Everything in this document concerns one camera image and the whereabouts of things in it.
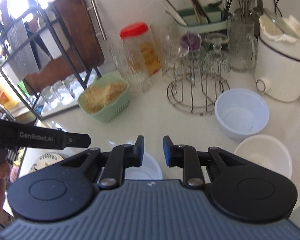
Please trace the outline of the translucent plastic bowl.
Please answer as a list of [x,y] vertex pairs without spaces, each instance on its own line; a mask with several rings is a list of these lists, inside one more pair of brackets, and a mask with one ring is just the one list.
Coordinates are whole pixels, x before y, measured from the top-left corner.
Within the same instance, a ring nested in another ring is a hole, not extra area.
[[235,88],[217,98],[215,116],[226,136],[243,141],[260,133],[268,124],[270,114],[268,105],[259,94]]
[[129,180],[162,180],[162,170],[156,159],[144,153],[141,167],[130,167],[125,170],[125,179]]

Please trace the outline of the floral patterned plate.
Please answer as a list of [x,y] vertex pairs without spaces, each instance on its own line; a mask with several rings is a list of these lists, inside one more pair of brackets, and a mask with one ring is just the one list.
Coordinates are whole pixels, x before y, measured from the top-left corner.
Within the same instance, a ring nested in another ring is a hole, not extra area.
[[60,154],[57,152],[44,153],[32,164],[31,168],[29,169],[29,174],[63,161],[68,157],[69,156],[67,154]]

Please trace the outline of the white ceramic bowl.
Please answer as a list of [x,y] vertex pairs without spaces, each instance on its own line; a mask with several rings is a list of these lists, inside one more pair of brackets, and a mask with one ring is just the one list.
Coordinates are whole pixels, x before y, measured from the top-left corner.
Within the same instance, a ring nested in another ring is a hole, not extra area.
[[269,135],[254,135],[243,140],[235,149],[235,155],[257,165],[292,178],[293,163],[286,146]]

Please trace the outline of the yellow detergent bottle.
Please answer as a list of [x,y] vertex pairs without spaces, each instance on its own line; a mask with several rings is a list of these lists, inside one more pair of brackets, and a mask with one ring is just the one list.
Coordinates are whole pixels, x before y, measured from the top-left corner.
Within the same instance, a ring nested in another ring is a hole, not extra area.
[[15,94],[6,80],[0,76],[0,104],[10,110],[20,103],[20,99]]

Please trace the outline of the upturned glass left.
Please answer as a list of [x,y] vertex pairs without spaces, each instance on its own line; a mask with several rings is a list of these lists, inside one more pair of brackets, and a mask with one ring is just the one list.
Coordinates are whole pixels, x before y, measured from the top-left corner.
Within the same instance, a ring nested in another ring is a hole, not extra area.
[[51,109],[55,109],[59,103],[59,99],[50,86],[45,87],[41,91],[41,96]]

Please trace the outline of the upturned glass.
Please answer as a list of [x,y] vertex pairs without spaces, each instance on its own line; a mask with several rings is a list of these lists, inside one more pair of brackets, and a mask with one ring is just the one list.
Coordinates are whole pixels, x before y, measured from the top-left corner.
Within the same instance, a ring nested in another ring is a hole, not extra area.
[[66,88],[63,81],[59,80],[52,86],[53,91],[55,92],[57,98],[63,105],[68,105],[72,102],[73,97],[71,96],[70,92]]
[[55,109],[59,103],[59,99],[50,86],[45,87],[41,91],[41,96],[51,109]]
[[69,90],[71,96],[74,99],[78,99],[78,97],[84,92],[84,88],[79,83],[77,77],[74,74],[68,76],[65,81],[65,86]]

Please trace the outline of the green basket with noodles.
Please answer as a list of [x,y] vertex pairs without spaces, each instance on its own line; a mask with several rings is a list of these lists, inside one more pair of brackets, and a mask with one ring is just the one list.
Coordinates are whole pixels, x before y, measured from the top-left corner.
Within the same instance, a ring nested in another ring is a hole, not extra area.
[[129,104],[129,84],[124,79],[106,74],[93,83],[77,99],[81,110],[97,121],[110,122]]

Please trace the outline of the black dish rack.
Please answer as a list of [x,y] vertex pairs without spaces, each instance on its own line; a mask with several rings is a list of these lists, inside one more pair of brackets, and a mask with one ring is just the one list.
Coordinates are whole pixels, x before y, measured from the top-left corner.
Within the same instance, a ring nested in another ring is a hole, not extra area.
[[[89,79],[81,78],[82,72],[77,71],[66,52],[69,48],[83,62],[53,3],[46,9],[32,6],[7,26],[0,22],[0,73],[21,102],[40,120],[43,117],[35,107],[43,89],[30,95],[24,84],[26,76],[40,73],[51,60],[62,56],[82,87],[87,87]],[[83,72],[89,76],[97,68]]]

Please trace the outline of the textured glass mug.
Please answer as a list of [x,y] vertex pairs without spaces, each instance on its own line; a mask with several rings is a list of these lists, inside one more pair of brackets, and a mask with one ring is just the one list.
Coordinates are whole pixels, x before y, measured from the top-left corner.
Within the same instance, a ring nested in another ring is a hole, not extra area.
[[131,43],[119,41],[109,48],[111,57],[121,77],[129,84],[133,96],[146,93],[151,81],[140,49]]

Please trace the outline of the red lid plastic jar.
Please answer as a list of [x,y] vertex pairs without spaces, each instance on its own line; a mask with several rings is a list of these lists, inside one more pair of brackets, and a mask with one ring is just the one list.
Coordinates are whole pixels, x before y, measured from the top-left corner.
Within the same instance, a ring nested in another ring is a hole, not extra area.
[[119,36],[133,62],[144,63],[149,76],[161,69],[152,32],[145,22],[136,22],[124,27]]

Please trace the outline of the brown wooden cutting board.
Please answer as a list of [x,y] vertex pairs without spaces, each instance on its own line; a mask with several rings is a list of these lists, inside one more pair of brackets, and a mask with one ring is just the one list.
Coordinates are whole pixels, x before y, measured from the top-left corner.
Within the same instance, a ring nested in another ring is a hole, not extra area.
[[[83,62],[80,62],[72,48],[66,50],[71,62],[79,73],[86,69],[98,67],[104,63],[104,54],[95,29],[87,11],[86,0],[55,0],[53,2],[60,13],[65,26],[76,46]],[[51,60],[38,74],[25,77],[24,84],[30,95],[40,92],[46,86],[51,86],[59,80],[72,75],[72,71],[61,56]]]

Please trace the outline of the tall clear glass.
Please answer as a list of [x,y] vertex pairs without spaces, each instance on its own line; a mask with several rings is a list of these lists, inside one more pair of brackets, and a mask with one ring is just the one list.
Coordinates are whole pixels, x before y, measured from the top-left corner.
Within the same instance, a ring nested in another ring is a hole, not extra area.
[[188,55],[189,46],[178,37],[174,23],[166,27],[164,38],[164,53],[167,58],[177,61]]

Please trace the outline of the tall textured glass pitcher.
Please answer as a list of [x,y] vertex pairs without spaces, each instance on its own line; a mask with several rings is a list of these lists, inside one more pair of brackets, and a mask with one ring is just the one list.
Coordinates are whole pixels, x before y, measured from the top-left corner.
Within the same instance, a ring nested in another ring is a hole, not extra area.
[[254,22],[248,18],[231,16],[228,19],[228,53],[230,67],[237,72],[254,68],[257,60],[257,39]]

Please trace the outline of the white electric cooker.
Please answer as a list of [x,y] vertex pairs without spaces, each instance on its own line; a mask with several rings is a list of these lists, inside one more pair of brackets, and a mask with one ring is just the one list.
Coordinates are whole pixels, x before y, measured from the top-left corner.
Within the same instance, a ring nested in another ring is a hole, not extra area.
[[254,77],[260,93],[277,101],[293,102],[300,96],[300,23],[292,15],[283,20],[299,38],[283,33],[262,15]]

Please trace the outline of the green utensil holder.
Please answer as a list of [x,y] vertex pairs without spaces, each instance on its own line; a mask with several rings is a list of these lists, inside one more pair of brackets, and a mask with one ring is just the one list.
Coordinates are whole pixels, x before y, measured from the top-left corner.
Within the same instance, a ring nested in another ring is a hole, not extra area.
[[223,11],[219,7],[204,7],[208,19],[202,15],[200,17],[201,24],[197,21],[197,16],[193,8],[179,10],[179,14],[187,23],[187,26],[175,23],[175,29],[179,35],[192,32],[198,34],[214,33],[219,31],[226,31],[228,27],[227,20],[223,20]]

